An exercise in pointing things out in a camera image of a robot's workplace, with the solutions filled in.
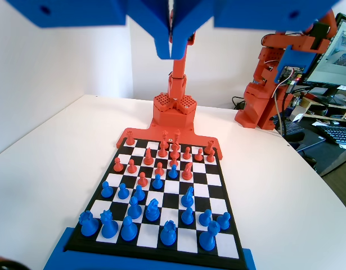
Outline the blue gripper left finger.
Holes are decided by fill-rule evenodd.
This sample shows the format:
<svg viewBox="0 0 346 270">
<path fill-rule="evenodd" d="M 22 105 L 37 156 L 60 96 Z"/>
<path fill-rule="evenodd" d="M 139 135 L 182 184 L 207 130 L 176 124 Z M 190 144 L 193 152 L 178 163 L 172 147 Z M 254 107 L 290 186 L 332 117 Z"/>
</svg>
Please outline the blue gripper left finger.
<svg viewBox="0 0 346 270">
<path fill-rule="evenodd" d="M 127 15 L 153 37 L 158 57 L 170 59 L 169 2 L 164 0 L 128 1 Z"/>
</svg>

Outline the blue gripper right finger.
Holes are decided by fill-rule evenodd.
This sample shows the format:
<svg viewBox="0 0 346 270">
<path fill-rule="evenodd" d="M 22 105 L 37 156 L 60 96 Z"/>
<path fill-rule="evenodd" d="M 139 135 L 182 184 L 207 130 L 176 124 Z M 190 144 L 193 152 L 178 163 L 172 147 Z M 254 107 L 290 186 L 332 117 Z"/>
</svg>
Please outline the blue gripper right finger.
<svg viewBox="0 0 346 270">
<path fill-rule="evenodd" d="M 187 41 L 195 31 L 213 16 L 214 1 L 174 1 L 172 20 L 172 59 L 180 60 Z"/>
</svg>

